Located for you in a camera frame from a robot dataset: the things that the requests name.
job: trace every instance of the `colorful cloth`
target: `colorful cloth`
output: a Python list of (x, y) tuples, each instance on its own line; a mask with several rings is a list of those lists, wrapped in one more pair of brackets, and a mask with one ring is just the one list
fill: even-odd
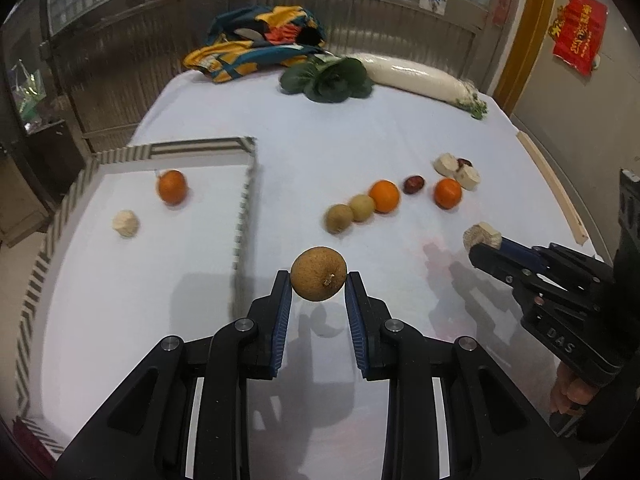
[(302, 7), (246, 7), (217, 16), (207, 46), (191, 52), (183, 63), (223, 83), (261, 66), (290, 66), (324, 52), (323, 45), (324, 30)]

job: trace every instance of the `metal screw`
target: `metal screw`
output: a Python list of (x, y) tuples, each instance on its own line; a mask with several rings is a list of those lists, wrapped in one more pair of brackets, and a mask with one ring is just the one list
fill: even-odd
[(171, 350), (178, 348), (179, 344), (180, 340), (175, 335), (168, 335), (160, 342), (160, 348), (170, 352)]
[(234, 323), (234, 327), (236, 327), (238, 332), (246, 332), (254, 327), (254, 322), (248, 317), (243, 317)]
[(400, 332), (404, 328), (404, 323), (399, 319), (387, 319), (385, 321), (385, 328), (389, 332)]
[(467, 335), (465, 335), (464, 337), (461, 337), (458, 340), (458, 344), (460, 345), (460, 348), (462, 348), (463, 350), (467, 350), (469, 352), (471, 352), (472, 350), (475, 350), (478, 347), (478, 343), (476, 342), (476, 340)]

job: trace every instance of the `human hand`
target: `human hand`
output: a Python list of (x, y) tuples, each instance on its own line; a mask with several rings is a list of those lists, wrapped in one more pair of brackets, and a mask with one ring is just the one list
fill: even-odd
[(567, 413), (571, 410), (572, 402), (588, 404), (598, 393), (598, 388), (589, 386), (562, 362), (558, 365), (557, 374), (556, 383), (551, 388), (551, 413)]

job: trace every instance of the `orange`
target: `orange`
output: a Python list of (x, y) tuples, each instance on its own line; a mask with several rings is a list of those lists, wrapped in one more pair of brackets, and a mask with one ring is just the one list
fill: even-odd
[(177, 170), (169, 170), (158, 178), (158, 195), (168, 205), (178, 205), (187, 196), (187, 180)]
[(392, 212), (400, 202), (400, 191), (396, 184), (388, 180), (379, 180), (371, 186), (369, 196), (376, 203), (376, 211), (379, 213)]
[(443, 178), (433, 188), (433, 200), (443, 209), (451, 209), (462, 200), (462, 186), (457, 180)]

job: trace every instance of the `wooden stick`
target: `wooden stick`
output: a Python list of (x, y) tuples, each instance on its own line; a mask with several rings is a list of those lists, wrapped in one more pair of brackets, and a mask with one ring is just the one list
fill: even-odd
[(575, 210), (574, 205), (564, 190), (564, 187), (560, 184), (554, 170), (551, 169), (546, 158), (525, 132), (518, 132), (516, 137), (518, 137), (518, 140), (523, 145), (524, 149), (527, 150), (531, 160), (533, 160), (533, 163), (538, 167), (542, 177), (546, 180), (546, 183), (550, 187), (554, 197), (556, 197), (556, 201), (564, 213), (564, 217), (569, 224), (569, 229), (571, 229), (575, 241), (580, 245), (583, 245), (589, 239), (589, 234), (582, 223), (580, 215), (578, 215), (578, 212)]

